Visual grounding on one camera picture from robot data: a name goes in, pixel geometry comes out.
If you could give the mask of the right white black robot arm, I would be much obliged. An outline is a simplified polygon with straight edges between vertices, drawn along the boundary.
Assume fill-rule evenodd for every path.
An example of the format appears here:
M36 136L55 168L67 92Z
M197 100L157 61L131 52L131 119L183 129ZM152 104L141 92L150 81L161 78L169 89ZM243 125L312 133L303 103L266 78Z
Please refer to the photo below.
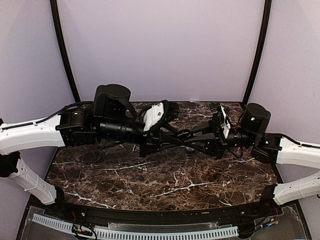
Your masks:
M221 159L225 151L250 148L251 156L269 165L297 165L320 168L320 146L299 142L281 133L267 133L271 113L257 103L246 106L239 122L233 128L225 108L219 103L210 105L212 119L191 131L183 145L209 156Z

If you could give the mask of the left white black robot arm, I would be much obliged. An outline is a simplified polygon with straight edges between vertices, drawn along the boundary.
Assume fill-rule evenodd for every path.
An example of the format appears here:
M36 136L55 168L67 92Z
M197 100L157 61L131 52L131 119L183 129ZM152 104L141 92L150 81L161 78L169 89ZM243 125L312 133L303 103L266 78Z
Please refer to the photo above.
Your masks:
M103 139L134 143L141 156L181 146L191 136L177 130L171 121L178 117L178 104L162 100L141 112L130 102L131 91L119 84L100 85L94 100L76 102L52 115L28 122L0 124L0 175L34 195L60 218L67 218L70 206L62 189L44 181L32 171L20 152L41 147L94 145Z

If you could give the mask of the black earbud charging case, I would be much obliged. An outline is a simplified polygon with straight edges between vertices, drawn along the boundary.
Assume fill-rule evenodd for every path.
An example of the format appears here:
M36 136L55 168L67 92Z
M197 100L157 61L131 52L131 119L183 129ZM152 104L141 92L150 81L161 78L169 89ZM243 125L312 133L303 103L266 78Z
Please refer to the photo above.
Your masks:
M179 130L174 134L174 137L182 142L194 137L193 133L189 129Z

